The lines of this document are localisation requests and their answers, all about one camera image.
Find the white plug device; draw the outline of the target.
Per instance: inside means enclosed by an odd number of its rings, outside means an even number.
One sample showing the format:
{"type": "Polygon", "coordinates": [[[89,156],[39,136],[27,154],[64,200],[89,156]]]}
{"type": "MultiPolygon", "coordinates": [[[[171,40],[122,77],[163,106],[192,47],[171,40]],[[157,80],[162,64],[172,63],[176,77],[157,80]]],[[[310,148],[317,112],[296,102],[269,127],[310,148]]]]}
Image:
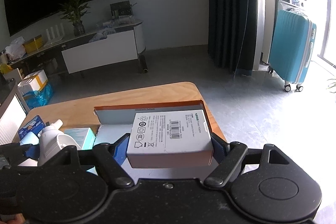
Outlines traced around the white plug device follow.
{"type": "Polygon", "coordinates": [[[59,119],[42,129],[42,133],[39,137],[40,155],[38,166],[42,166],[63,148],[69,145],[74,145],[77,150],[81,150],[81,147],[73,137],[60,131],[62,125],[63,122],[59,119]]]}

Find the blue tissue pack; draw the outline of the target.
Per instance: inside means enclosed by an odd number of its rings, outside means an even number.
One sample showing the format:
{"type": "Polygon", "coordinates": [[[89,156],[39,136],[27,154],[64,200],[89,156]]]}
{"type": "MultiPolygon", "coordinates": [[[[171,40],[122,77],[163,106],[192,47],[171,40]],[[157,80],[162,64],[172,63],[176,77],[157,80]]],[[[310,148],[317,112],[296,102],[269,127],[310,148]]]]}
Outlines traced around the blue tissue pack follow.
{"type": "Polygon", "coordinates": [[[27,122],[21,129],[19,129],[19,139],[22,140],[29,132],[38,135],[45,128],[45,126],[45,122],[39,115],[37,115],[32,120],[27,122]]]}

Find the teal adhesive bandages box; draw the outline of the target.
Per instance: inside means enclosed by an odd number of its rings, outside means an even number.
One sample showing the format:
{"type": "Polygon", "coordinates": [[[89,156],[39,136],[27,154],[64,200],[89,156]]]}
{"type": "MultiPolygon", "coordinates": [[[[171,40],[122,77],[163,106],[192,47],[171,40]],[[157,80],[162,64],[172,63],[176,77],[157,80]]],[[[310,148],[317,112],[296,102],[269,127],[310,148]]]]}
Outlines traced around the teal adhesive bandages box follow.
{"type": "Polygon", "coordinates": [[[90,127],[68,128],[64,131],[64,133],[71,136],[82,150],[92,149],[96,139],[96,135],[90,127]]]}

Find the white power adapter box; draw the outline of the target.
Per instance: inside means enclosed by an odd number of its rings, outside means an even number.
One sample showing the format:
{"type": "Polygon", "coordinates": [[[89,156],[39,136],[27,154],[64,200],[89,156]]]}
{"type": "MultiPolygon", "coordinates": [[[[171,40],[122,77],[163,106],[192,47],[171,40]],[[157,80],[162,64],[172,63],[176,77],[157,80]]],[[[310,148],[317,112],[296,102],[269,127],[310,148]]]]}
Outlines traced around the white power adapter box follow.
{"type": "Polygon", "coordinates": [[[213,158],[203,110],[135,114],[126,155],[132,168],[208,166],[213,158]]]}

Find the toothpick jar light blue lid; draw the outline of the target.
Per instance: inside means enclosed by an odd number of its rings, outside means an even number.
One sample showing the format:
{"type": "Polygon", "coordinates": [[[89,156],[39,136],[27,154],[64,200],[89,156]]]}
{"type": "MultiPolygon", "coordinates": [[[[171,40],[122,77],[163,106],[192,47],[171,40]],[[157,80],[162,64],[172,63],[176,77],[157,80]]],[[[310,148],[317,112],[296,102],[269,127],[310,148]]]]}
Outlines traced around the toothpick jar light blue lid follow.
{"type": "Polygon", "coordinates": [[[25,145],[25,144],[32,144],[32,145],[37,145],[39,144],[39,138],[37,135],[35,135],[33,132],[28,132],[21,140],[20,140],[20,145],[25,145]]]}

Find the orange white cardboard tray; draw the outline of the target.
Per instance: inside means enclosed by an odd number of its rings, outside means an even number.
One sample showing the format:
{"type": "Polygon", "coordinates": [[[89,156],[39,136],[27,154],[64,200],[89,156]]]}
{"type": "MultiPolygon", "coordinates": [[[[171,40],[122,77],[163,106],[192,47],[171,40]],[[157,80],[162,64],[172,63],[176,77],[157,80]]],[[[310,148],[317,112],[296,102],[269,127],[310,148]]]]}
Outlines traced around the orange white cardboard tray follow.
{"type": "Polygon", "coordinates": [[[116,160],[134,180],[204,180],[216,167],[212,132],[204,102],[103,106],[94,109],[100,127],[95,144],[116,143],[116,160]]]}

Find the curved white side counter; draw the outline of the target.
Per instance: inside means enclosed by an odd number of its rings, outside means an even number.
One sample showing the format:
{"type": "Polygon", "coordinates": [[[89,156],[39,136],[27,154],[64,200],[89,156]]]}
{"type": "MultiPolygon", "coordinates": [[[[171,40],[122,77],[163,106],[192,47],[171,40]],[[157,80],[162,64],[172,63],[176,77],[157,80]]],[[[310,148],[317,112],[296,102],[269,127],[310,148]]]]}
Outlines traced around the curved white side counter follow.
{"type": "Polygon", "coordinates": [[[1,145],[13,141],[29,111],[15,79],[1,75],[1,145]]]}

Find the blue plastic bag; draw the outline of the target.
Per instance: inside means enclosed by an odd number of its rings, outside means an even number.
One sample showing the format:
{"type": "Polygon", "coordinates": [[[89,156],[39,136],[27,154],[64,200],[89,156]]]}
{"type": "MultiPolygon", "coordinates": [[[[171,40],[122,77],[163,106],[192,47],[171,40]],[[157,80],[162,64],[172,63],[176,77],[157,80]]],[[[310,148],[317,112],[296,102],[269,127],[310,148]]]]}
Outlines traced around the blue plastic bag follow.
{"type": "Polygon", "coordinates": [[[23,96],[29,109],[46,106],[54,95],[54,89],[50,83],[40,91],[30,91],[23,96]]]}

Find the white plastic bag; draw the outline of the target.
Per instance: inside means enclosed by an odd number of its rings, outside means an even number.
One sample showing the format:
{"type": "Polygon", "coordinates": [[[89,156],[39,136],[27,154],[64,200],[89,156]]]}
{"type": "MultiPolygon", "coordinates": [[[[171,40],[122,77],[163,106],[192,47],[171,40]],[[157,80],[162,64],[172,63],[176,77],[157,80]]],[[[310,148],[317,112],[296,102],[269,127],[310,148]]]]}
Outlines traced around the white plastic bag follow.
{"type": "Polygon", "coordinates": [[[6,54],[11,61],[22,58],[26,54],[26,49],[24,47],[25,39],[20,36],[14,39],[9,46],[5,48],[6,54]]]}

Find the white TV cabinet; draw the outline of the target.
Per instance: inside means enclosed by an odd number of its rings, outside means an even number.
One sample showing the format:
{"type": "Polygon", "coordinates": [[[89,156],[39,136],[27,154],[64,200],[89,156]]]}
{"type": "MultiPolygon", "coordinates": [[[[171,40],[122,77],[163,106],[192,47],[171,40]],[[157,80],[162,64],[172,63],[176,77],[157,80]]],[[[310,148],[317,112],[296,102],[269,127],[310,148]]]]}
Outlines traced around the white TV cabinet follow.
{"type": "Polygon", "coordinates": [[[68,73],[81,72],[124,61],[138,61],[139,71],[148,71],[145,56],[142,21],[124,24],[106,38],[88,42],[62,51],[68,73]]]}

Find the white router with antennas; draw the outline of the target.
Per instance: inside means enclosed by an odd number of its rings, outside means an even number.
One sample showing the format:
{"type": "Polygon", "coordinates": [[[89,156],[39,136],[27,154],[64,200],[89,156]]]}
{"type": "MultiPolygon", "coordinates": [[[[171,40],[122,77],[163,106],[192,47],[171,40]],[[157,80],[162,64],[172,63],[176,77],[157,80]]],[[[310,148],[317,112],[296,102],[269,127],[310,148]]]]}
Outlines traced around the white router with antennas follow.
{"type": "Polygon", "coordinates": [[[47,28],[46,35],[47,35],[47,41],[45,42],[45,46],[60,42],[65,36],[63,24],[60,23],[51,26],[50,28],[47,28]]]}

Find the teal suitcase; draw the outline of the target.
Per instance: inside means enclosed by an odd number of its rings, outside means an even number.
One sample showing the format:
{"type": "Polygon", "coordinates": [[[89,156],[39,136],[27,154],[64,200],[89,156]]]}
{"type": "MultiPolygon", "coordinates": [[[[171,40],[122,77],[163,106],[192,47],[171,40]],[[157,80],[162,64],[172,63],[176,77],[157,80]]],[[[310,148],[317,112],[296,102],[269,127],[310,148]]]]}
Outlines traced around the teal suitcase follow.
{"type": "Polygon", "coordinates": [[[269,55],[268,73],[284,80],[284,91],[303,91],[314,50],[317,26],[298,9],[280,10],[269,55]]]}

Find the dark framed picture box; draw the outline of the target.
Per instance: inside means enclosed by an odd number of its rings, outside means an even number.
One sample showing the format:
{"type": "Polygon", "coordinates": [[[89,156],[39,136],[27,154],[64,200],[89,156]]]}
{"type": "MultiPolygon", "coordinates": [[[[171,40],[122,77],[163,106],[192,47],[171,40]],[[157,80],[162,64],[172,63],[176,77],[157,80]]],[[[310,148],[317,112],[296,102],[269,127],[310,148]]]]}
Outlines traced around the dark framed picture box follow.
{"type": "Polygon", "coordinates": [[[112,19],[118,19],[123,16],[133,15],[130,1],[122,1],[110,4],[112,19]]]}

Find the potted plant in glass vase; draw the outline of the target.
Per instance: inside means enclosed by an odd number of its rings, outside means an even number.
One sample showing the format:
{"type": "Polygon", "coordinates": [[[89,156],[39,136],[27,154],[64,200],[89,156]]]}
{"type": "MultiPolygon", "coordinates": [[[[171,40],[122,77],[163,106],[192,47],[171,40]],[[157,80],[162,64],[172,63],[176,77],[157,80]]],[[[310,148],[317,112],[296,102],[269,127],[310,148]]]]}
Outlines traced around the potted plant in glass vase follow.
{"type": "Polygon", "coordinates": [[[82,17],[89,14],[90,6],[81,0],[66,0],[61,5],[62,20],[68,20],[73,26],[74,36],[85,34],[85,27],[82,17]]]}

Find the dark green curtain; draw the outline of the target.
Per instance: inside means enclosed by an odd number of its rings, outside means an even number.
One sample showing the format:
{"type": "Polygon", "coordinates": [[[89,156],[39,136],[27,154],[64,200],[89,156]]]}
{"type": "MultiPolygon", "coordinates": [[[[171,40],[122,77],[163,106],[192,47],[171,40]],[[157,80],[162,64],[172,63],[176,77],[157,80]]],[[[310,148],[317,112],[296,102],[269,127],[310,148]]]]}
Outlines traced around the dark green curtain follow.
{"type": "Polygon", "coordinates": [[[209,0],[208,53],[233,75],[250,76],[263,27],[263,0],[209,0]]]}

